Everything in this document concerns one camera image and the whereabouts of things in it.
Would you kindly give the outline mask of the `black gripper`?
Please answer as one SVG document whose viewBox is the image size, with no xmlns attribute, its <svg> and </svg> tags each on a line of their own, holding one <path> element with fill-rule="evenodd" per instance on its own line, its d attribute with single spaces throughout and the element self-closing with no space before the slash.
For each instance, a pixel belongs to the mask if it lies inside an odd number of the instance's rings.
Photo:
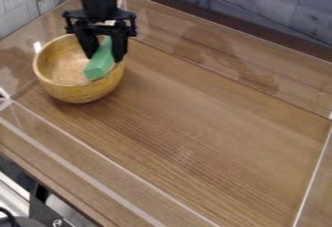
<svg viewBox="0 0 332 227">
<path fill-rule="evenodd" d="M 66 33 L 75 34 L 80 47 L 88 58 L 92 58 L 100 43 L 96 35 L 111 35 L 111 54 L 114 62 L 119 63 L 127 53 L 127 37 L 138 36 L 137 15 L 116 9 L 108 18 L 87 17 L 83 10 L 64 11 Z"/>
</svg>

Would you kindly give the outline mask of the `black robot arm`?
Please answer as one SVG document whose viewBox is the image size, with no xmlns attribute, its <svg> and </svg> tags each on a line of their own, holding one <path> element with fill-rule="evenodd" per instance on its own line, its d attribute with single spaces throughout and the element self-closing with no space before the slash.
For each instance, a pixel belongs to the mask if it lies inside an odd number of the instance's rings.
<svg viewBox="0 0 332 227">
<path fill-rule="evenodd" d="M 80 0 L 82 8 L 64 11 L 66 33 L 72 34 L 88 58 L 100 46 L 98 37 L 111 40 L 111 55 L 119 63 L 127 53 L 129 38 L 138 36 L 137 15 L 118 7 L 116 0 Z"/>
</svg>

